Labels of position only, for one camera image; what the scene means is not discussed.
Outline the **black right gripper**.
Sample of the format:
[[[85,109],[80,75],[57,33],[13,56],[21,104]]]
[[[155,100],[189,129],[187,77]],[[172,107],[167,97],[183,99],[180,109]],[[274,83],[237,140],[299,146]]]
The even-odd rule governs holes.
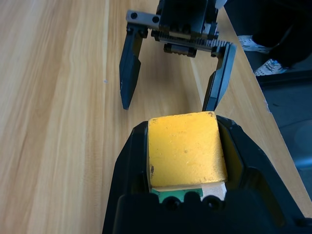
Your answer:
[[[166,53],[194,58],[197,51],[206,51],[218,59],[202,107],[202,111],[215,111],[227,90],[236,54],[233,43],[218,38],[217,14],[214,0],[161,0],[155,14],[128,10],[127,34],[119,63],[123,109],[129,109],[137,85],[142,41],[151,35],[164,44]]]

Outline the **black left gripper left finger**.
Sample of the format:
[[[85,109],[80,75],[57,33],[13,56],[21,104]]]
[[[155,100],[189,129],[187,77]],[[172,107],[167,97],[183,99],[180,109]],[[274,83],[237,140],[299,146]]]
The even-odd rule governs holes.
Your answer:
[[[147,121],[131,131],[115,163],[111,195],[120,197],[150,192],[147,175],[147,132]]]

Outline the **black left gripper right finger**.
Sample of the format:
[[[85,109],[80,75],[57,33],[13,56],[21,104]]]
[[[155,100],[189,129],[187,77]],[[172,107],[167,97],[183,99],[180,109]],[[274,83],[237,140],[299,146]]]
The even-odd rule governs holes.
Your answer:
[[[271,219],[304,219],[264,151],[233,120],[218,116],[217,122],[230,194],[249,212],[266,212]]]

